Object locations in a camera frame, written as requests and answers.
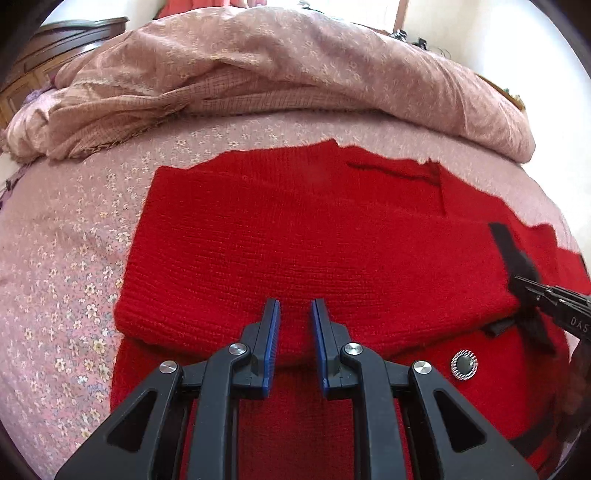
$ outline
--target crumpled blanket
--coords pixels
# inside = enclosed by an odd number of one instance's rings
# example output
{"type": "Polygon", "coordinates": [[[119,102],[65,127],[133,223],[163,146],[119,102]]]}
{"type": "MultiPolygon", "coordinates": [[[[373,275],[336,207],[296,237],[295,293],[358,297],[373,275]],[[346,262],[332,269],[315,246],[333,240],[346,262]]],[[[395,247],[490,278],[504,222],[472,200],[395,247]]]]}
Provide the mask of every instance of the crumpled blanket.
{"type": "Polygon", "coordinates": [[[176,112],[379,109],[516,162],[526,117],[471,70],[370,29],[277,7],[155,20],[74,59],[5,136],[22,160],[85,157],[176,112]]]}

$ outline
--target wooden dresser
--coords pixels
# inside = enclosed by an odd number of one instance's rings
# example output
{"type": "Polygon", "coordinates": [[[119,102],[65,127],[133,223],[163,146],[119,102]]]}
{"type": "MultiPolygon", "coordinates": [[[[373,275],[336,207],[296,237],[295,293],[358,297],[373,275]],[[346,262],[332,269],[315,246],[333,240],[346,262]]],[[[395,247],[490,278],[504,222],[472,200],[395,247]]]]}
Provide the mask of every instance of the wooden dresser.
{"type": "Polygon", "coordinates": [[[49,82],[64,63],[122,34],[127,21],[127,17],[120,17],[43,25],[0,86],[0,128],[8,125],[27,95],[49,82]]]}

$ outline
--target red sweater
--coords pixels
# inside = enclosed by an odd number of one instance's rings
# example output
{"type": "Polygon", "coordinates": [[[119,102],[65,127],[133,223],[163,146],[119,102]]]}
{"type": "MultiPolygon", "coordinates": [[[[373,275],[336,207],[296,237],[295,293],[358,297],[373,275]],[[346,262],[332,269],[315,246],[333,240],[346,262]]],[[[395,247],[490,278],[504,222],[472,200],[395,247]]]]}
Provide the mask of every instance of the red sweater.
{"type": "MultiPolygon", "coordinates": [[[[509,328],[482,327],[519,307],[489,224],[505,224],[547,284],[588,293],[580,257],[548,225],[527,227],[496,197],[437,163],[392,161],[334,141],[228,152],[189,170],[158,169],[115,308],[125,334],[112,407],[165,359],[202,360],[281,302],[273,391],[241,402],[241,478],[352,479],[349,402],[317,388],[310,300],[385,359],[430,361],[508,439],[560,403],[568,349],[543,322],[556,355],[509,328]],[[468,349],[478,372],[455,380],[450,360],[468,349]]],[[[540,468],[550,435],[529,457],[540,468]]]]}
{"type": "MultiPolygon", "coordinates": [[[[252,7],[266,5],[267,0],[254,0],[252,7]]],[[[206,7],[243,7],[248,6],[247,0],[168,0],[166,5],[158,12],[158,18],[168,17],[206,7]]]]}

